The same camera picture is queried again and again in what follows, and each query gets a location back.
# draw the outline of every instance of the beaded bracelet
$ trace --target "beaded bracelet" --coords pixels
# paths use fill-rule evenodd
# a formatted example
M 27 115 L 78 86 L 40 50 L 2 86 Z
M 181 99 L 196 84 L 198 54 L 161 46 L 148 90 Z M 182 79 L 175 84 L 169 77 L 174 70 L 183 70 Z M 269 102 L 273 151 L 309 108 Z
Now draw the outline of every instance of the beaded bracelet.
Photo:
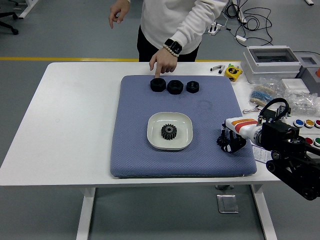
M 167 46 L 167 45 L 165 45 L 165 44 L 163 44 L 162 46 L 163 46 L 165 49 L 167 49 L 168 52 L 171 53 L 173 56 L 179 57 L 179 54 L 174 53 L 174 52 L 170 49 L 169 46 Z

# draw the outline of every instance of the hand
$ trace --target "hand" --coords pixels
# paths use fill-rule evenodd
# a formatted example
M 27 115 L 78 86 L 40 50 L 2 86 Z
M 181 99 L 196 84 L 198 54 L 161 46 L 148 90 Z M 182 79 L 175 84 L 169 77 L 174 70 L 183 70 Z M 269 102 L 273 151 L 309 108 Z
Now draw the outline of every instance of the hand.
M 120 24 L 125 15 L 129 12 L 130 3 L 128 0 L 116 0 L 116 2 L 110 7 L 109 24 L 111 29 L 114 28 L 114 22 Z
M 155 63 L 156 63 L 156 69 L 155 69 L 155 78 L 160 77 L 160 73 L 169 73 L 173 72 L 177 67 L 178 58 L 173 56 L 170 52 L 168 52 L 167 49 L 162 48 L 159 51 L 157 51 L 151 58 L 149 62 L 150 71 L 154 69 Z

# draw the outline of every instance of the blue button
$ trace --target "blue button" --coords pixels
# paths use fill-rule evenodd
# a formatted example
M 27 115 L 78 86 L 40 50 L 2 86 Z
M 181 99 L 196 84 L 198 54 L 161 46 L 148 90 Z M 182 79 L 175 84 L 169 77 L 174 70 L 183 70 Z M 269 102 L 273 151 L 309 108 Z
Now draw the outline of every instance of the blue button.
M 300 119 L 297 119 L 294 121 L 293 125 L 295 125 L 297 128 L 302 128 L 304 126 L 304 122 Z

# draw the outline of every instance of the black cable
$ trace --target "black cable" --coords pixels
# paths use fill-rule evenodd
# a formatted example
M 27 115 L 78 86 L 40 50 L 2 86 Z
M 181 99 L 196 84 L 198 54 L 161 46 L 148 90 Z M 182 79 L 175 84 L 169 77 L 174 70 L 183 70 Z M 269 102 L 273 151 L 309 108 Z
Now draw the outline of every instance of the black cable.
M 17 1 L 12 1 L 12 0 L 8 0 L 9 2 L 15 3 L 16 6 L 19 5 L 19 3 Z
M 314 52 L 314 51 L 293 51 L 294 53 L 312 53 L 312 54 L 318 54 L 320 55 L 320 53 Z
M 246 0 L 245 2 L 243 2 L 240 6 L 239 6 L 239 4 L 238 4 L 238 1 L 237 1 L 237 4 L 233 4 L 233 3 L 230 4 L 230 1 L 228 1 L 227 7 L 225 8 L 225 10 L 224 10 L 223 13 L 224 13 L 228 18 L 231 18 L 231 19 L 237 18 L 238 22 L 240 23 L 240 26 L 237 28 L 237 30 L 235 31 L 235 34 L 234 34 L 234 35 L 232 34 L 230 28 L 228 28 L 228 27 L 226 26 L 226 29 L 227 29 L 227 30 L 230 32 L 230 34 L 231 34 L 232 36 L 234 36 L 234 37 L 236 37 L 237 35 L 239 35 L 238 32 L 239 32 L 240 29 L 242 29 L 242 30 L 243 30 L 243 34 L 244 34 L 244 36 L 242 36 L 243 38 L 244 38 L 244 37 L 246 36 L 246 34 L 247 34 L 247 33 L 246 33 L 246 30 L 247 30 L 247 31 L 250 31 L 250 32 L 254 32 L 254 31 L 258 31 L 258 30 L 265 30 L 265 31 L 266 31 L 266 34 L 269 36 L 270 40 L 267 40 L 267 39 L 264 39 L 264 38 L 260 38 L 260 37 L 247 37 L 246 39 L 247 39 L 247 40 L 248 40 L 248 39 L 258 39 L 258 40 L 265 41 L 265 43 L 262 44 L 262 46 L 265 46 L 265 45 L 267 45 L 267 44 L 273 45 L 273 44 L 272 44 L 273 38 L 271 37 L 271 35 L 270 35 L 269 32 L 268 32 L 268 28 L 271 28 L 271 27 L 272 27 L 272 23 L 271 23 L 271 21 L 270 21 L 270 19 L 269 19 L 269 16 L 270 16 L 270 14 L 271 14 L 271 9 L 266 8 L 266 7 L 253 7 L 253 8 L 249 8 L 249 9 L 247 9 L 247 10 L 245 10 L 245 11 L 243 12 L 243 15 L 247 15 L 247 16 L 242 16 L 240 9 L 246 4 L 247 1 L 248 1 L 248 0 Z M 236 14 L 235 14 L 235 15 L 231 15 L 231 14 L 230 14 L 230 8 L 231 8 L 231 7 L 234 7 L 234 8 L 236 9 L 236 11 L 235 11 Z M 263 16 L 263 15 L 261 15 L 261 14 L 249 12 L 250 10 L 255 10 L 255 9 L 268 10 L 268 14 L 267 14 L 267 16 Z M 260 21 L 259 21 L 259 19 L 258 19 L 257 17 L 261 17 L 261 18 L 265 19 L 265 27 L 260 27 L 261 24 L 260 24 Z M 247 47 L 246 45 L 242 44 L 237 38 L 235 38 L 235 39 L 236 39 L 236 41 L 237 41 L 241 46 Z
M 289 104 L 288 104 L 287 100 L 285 100 L 284 98 L 279 97 L 279 98 L 272 99 L 270 102 L 268 102 L 264 106 L 264 108 L 261 110 L 259 115 L 263 116 L 264 113 L 265 113 L 265 110 L 268 109 L 271 105 L 273 105 L 275 103 L 284 103 L 285 104 L 285 108 L 278 116 L 276 116 L 275 119 L 272 120 L 272 122 L 278 121 L 280 118 L 284 117 L 289 112 Z

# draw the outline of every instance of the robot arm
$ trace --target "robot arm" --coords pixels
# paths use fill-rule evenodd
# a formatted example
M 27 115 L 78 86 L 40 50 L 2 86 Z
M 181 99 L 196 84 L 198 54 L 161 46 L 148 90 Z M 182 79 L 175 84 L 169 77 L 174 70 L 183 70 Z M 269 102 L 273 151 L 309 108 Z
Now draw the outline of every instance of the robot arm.
M 268 109 L 274 103 L 285 103 L 277 112 Z M 283 98 L 270 101 L 257 120 L 244 117 L 228 118 L 222 124 L 217 143 L 225 152 L 234 153 L 250 139 L 254 144 L 271 151 L 272 160 L 266 168 L 307 200 L 320 197 L 320 164 L 307 152 L 320 156 L 320 150 L 299 136 L 299 129 L 281 121 L 289 111 Z

